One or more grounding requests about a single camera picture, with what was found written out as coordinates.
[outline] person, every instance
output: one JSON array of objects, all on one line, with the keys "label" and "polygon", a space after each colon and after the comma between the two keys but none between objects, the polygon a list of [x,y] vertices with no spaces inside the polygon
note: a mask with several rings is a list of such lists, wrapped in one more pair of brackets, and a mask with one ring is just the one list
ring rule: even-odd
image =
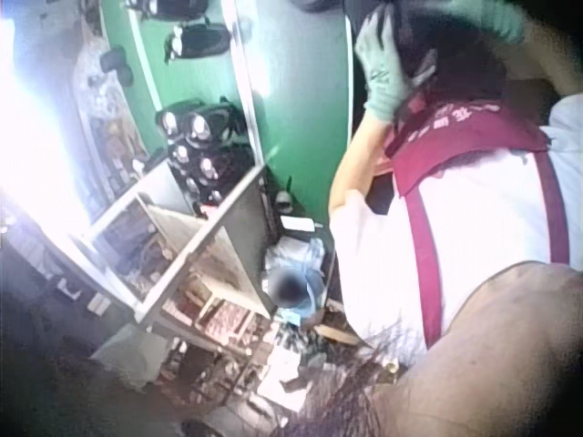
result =
[{"label": "person", "polygon": [[485,282],[396,384],[356,362],[272,436],[580,435],[582,313],[580,272],[515,266]]},{"label": "person", "polygon": [[[397,123],[414,90],[391,8],[364,20],[355,51],[368,99],[332,183],[330,229],[347,320],[408,366],[496,275],[533,262],[583,270],[583,76],[566,38],[504,1],[426,3],[522,44],[563,98],[541,128],[499,101],[435,102],[415,123]],[[365,197],[383,152],[395,196],[376,215]]]}]

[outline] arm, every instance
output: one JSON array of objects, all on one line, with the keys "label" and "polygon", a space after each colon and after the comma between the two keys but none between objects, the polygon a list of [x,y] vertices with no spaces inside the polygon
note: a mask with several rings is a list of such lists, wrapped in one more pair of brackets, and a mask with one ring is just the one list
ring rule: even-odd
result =
[{"label": "arm", "polygon": [[[366,76],[368,100],[363,121],[344,154],[332,183],[328,211],[344,205],[351,189],[366,196],[373,182],[374,163],[383,153],[383,142],[393,122],[394,112],[406,100],[410,87],[401,68],[393,40],[393,10],[379,6],[364,20],[356,40],[358,55]],[[383,30],[379,35],[378,27]]]},{"label": "arm", "polygon": [[538,21],[528,19],[525,49],[562,97],[583,93],[583,71],[577,50],[568,38]]},{"label": "arm", "polygon": [[391,124],[378,120],[370,111],[364,113],[363,121],[353,137],[348,150],[336,170],[328,212],[344,204],[346,193],[351,189],[366,196],[374,176],[374,163],[383,153],[383,143]]},{"label": "arm", "polygon": [[524,43],[561,96],[583,91],[577,50],[558,31],[528,17],[520,6],[505,0],[449,0],[428,2],[427,8],[466,20],[506,43]]}]

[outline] green glove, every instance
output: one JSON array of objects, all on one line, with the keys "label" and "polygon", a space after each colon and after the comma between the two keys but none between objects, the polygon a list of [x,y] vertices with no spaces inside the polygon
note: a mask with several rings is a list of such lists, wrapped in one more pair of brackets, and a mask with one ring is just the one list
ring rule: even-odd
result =
[{"label": "green glove", "polygon": [[[379,20],[383,20],[380,37]],[[368,100],[364,107],[379,120],[392,121],[394,112],[409,97],[411,88],[394,45],[389,7],[382,5],[364,20],[355,50],[363,64],[368,86]]]},{"label": "green glove", "polygon": [[492,32],[507,43],[524,40],[526,14],[521,7],[504,0],[450,0],[433,4],[441,12]]}]

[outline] bright light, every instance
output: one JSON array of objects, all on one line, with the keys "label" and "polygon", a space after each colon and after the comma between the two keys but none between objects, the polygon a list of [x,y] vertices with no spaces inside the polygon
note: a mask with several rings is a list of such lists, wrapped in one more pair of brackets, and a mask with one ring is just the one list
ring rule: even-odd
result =
[{"label": "bright light", "polygon": [[176,117],[171,112],[167,112],[162,117],[162,122],[164,124],[164,128],[169,133],[169,135],[175,134],[178,130],[178,123],[176,121]]},{"label": "bright light", "polygon": [[0,135],[0,185],[8,196],[44,230],[79,236],[88,229],[57,122],[11,68],[0,69]]},{"label": "bright light", "polygon": [[197,134],[197,137],[203,141],[210,138],[210,128],[204,117],[194,117],[194,120],[192,121],[192,130]]}]

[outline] woman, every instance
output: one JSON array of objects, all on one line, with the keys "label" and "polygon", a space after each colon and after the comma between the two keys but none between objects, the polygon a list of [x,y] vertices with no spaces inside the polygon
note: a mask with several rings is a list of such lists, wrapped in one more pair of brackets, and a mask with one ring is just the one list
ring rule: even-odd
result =
[{"label": "woman", "polygon": [[408,365],[496,274],[525,262],[583,269],[583,96],[576,95],[583,78],[564,41],[502,1],[425,4],[524,44],[564,98],[541,129],[496,101],[429,107],[387,148],[395,199],[387,215],[375,215],[364,201],[374,163],[413,91],[395,48],[391,8],[365,20],[356,53],[368,101],[332,183],[330,226],[348,321],[373,346],[390,344],[388,353]]}]

